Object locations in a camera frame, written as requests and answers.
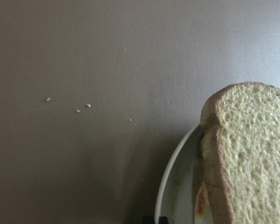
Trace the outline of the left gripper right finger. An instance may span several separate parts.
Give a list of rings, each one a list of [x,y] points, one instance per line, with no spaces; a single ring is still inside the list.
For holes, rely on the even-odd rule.
[[[169,224],[168,217],[166,216],[159,217],[158,224]]]

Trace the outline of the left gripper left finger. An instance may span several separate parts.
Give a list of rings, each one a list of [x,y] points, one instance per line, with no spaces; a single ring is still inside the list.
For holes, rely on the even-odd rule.
[[[142,224],[154,224],[154,217],[153,216],[143,216]]]

